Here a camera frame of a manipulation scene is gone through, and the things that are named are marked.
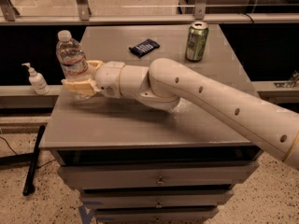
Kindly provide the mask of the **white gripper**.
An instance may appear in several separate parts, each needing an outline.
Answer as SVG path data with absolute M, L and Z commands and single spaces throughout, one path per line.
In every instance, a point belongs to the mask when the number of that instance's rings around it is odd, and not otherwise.
M 82 81 L 63 79 L 64 88 L 73 93 L 87 96 L 94 96 L 100 91 L 106 97 L 120 98 L 120 75 L 125 63 L 114 61 L 104 63 L 103 61 L 89 60 L 87 64 L 88 74 L 95 75 L 95 81 L 92 79 Z

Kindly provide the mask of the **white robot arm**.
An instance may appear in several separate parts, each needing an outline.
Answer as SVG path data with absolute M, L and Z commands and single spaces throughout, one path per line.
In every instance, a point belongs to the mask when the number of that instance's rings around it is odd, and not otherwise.
M 149 66 L 91 61 L 92 72 L 62 80 L 65 89 L 87 96 L 135 99 L 169 110 L 181 98 L 245 136 L 294 169 L 299 168 L 299 114 L 205 77 L 176 61 L 160 58 Z

